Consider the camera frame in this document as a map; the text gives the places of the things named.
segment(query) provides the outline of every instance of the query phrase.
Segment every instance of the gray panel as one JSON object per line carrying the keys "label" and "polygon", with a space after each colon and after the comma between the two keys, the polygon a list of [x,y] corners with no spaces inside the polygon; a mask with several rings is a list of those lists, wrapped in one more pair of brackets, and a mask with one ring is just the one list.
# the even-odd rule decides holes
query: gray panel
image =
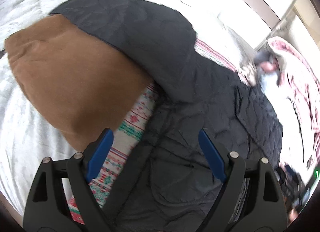
{"label": "gray panel", "polygon": [[279,22],[280,19],[273,12],[264,0],[243,0],[248,4],[264,21],[265,23],[273,29]]}

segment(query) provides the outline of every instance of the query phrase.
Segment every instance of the metal screw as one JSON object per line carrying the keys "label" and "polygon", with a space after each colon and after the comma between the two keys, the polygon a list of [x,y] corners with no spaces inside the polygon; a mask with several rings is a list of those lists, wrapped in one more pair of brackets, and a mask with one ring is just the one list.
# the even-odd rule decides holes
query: metal screw
{"label": "metal screw", "polygon": [[232,151],[230,152],[230,156],[234,159],[238,158],[239,157],[239,154],[236,152],[236,151]]}
{"label": "metal screw", "polygon": [[75,155],[73,155],[75,159],[81,159],[82,156],[83,156],[82,152],[77,152]]}
{"label": "metal screw", "polygon": [[49,157],[45,157],[43,160],[42,160],[43,163],[48,163],[50,162],[50,158]]}
{"label": "metal screw", "polygon": [[269,162],[269,160],[268,160],[267,158],[265,158],[265,157],[263,157],[263,158],[261,159],[261,161],[262,161],[263,163],[265,163],[265,164],[267,164],[267,163]]}

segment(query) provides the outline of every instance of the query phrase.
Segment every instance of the black jacket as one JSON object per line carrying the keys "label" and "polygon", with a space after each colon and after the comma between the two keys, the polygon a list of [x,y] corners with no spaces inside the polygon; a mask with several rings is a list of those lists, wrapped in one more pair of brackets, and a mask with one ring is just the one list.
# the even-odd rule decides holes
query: black jacket
{"label": "black jacket", "polygon": [[69,0],[51,13],[125,53],[162,90],[103,208],[114,230],[197,229],[221,188],[198,144],[203,127],[241,157],[279,165],[282,126],[271,104],[196,53],[196,33],[179,12],[143,0]]}

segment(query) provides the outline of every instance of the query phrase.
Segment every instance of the white quilt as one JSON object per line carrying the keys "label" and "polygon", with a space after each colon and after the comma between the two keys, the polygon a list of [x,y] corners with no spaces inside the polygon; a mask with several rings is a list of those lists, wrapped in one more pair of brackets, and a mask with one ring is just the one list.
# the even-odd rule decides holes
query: white quilt
{"label": "white quilt", "polygon": [[[0,0],[0,49],[12,33],[46,16],[66,0]],[[239,68],[241,53],[215,17],[180,0],[148,0],[178,10],[193,25],[197,38]],[[41,160],[69,158],[74,153],[61,133],[25,98],[15,81],[7,55],[0,59],[0,191],[23,215],[28,192]]]}

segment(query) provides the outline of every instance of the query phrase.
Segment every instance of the brown garment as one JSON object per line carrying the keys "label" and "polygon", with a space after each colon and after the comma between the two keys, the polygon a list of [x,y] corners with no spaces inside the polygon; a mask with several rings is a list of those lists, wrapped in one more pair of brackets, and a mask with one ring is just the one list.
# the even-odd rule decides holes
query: brown garment
{"label": "brown garment", "polygon": [[116,130],[152,81],[122,52],[62,15],[12,34],[5,50],[26,97],[78,151],[104,128]]}

